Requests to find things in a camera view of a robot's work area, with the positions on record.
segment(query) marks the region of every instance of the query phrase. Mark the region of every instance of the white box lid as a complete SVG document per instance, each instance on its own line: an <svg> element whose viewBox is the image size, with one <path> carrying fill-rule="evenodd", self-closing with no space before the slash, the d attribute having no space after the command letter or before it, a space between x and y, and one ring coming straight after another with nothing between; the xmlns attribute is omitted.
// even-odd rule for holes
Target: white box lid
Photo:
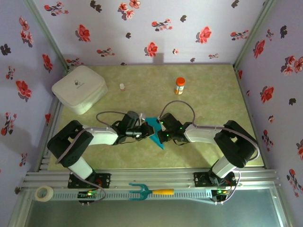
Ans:
<svg viewBox="0 0 303 227"><path fill-rule="evenodd" d="M77 106L89 99L105 84L103 77L86 66L78 66L52 87L52 91L70 106Z"/></svg>

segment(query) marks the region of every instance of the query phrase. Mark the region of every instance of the yellow handle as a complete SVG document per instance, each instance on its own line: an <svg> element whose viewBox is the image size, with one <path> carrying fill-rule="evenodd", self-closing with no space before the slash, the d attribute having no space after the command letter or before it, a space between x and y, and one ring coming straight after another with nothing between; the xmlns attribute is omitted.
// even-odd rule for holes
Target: yellow handle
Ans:
<svg viewBox="0 0 303 227"><path fill-rule="evenodd" d="M173 189L158 189L158 190L153 190L152 194L154 194L154 195L174 195L175 192Z"/></svg>

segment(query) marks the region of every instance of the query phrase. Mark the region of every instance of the purple wall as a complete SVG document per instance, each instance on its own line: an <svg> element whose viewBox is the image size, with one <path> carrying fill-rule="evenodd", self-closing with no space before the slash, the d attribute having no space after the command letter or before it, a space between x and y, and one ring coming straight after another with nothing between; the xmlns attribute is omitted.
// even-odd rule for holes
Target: purple wall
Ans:
<svg viewBox="0 0 303 227"><path fill-rule="evenodd" d="M297 225L303 223L302 0L277 1L240 64L241 87Z"/></svg>
<svg viewBox="0 0 303 227"><path fill-rule="evenodd" d="M17 199L15 187L36 163L41 135L47 127L45 115L53 100L51 86L63 72L22 1L5 2L0 9L1 227L9 223Z"/></svg>

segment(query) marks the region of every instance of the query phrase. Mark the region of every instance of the green table surface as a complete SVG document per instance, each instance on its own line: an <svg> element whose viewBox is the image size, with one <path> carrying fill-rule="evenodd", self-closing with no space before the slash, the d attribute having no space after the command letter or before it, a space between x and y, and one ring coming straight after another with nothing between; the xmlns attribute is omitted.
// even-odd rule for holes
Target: green table surface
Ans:
<svg viewBox="0 0 303 227"><path fill-rule="evenodd" d="M222 125L235 120L253 134L249 116L232 65L159 65L159 66L92 66L106 81L108 93L83 115L76 115L64 107L59 124L62 129L71 120L83 125L104 127L96 121L96 114L114 110L145 113L147 117L160 115L166 103L172 100L188 102L196 112L196 124ZM174 94L178 77L186 80L184 92ZM126 91L120 91L124 83ZM182 103L173 103L165 111L181 123L192 121L191 110ZM103 114L101 120L112 124L122 119L120 114ZM89 146L84 159L94 169L120 168L176 168L211 167L223 153L217 145L189 143L177 146L173 141L164 144L164 150L151 139L135 143L109 146ZM63 170L51 157L49 170ZM247 166L263 166L261 157Z"/></svg>

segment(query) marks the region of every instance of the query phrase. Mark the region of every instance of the metal bracket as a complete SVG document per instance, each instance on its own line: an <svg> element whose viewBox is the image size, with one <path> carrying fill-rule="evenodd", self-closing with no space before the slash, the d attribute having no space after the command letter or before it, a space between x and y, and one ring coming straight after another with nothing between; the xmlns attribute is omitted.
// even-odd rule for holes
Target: metal bracket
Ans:
<svg viewBox="0 0 303 227"><path fill-rule="evenodd" d="M95 184L99 184L102 188L109 188L111 174L96 174ZM70 173L67 188L79 189L79 188L94 188L94 186L87 184L79 180L74 174Z"/></svg>
<svg viewBox="0 0 303 227"><path fill-rule="evenodd" d="M211 183L209 180L208 172L196 172L194 173L194 182L195 187L213 187L214 184ZM227 174L227 176L224 178L224 181L222 181L219 185L216 185L218 187L228 187L228 186L235 186L237 184L235 179L235 174L233 172L230 172Z"/></svg>

